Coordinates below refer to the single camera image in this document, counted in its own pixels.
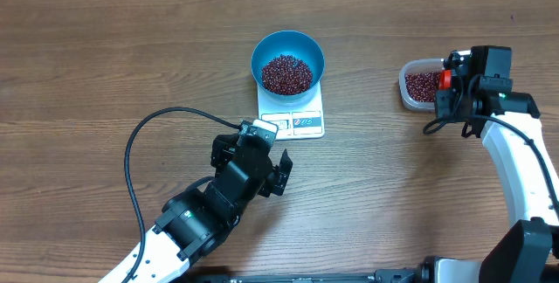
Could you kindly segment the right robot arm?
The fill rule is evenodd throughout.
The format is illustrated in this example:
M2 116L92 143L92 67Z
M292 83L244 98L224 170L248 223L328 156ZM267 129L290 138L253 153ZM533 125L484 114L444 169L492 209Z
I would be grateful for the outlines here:
M435 113L423 132L462 124L494 163L510 229L481 261L428 257L409 282L556 282L558 175L546 150L534 98L513 89L512 50L477 45L445 59L406 64L398 79L404 105Z

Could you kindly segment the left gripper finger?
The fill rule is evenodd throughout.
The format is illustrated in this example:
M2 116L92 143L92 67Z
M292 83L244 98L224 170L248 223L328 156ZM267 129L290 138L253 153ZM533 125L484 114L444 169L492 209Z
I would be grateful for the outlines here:
M210 165L222 169L234 156L238 135L218 135L212 143Z
M282 153L279 164L273 166L272 172L261 186L259 195L262 197L269 197L271 194L282 196L292 169L293 161L285 149Z

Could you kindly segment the red scoop with blue handle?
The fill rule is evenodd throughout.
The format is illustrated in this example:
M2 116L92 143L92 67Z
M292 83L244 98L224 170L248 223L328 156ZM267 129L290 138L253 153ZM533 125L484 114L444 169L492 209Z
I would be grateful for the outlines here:
M439 90L446 90L452 86L452 70L444 70L439 76Z

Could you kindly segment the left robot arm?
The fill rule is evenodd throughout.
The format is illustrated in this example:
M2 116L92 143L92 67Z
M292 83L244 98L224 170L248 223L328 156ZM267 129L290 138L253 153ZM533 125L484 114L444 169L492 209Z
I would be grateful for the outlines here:
M268 154L276 134L250 127L245 134L220 135L212 146L216 174L205 190L189 187L171 198L146 232L144 253L136 246L101 280L170 282L187 272L228 238L256 196L282 195L293 166L284 153L278 165Z

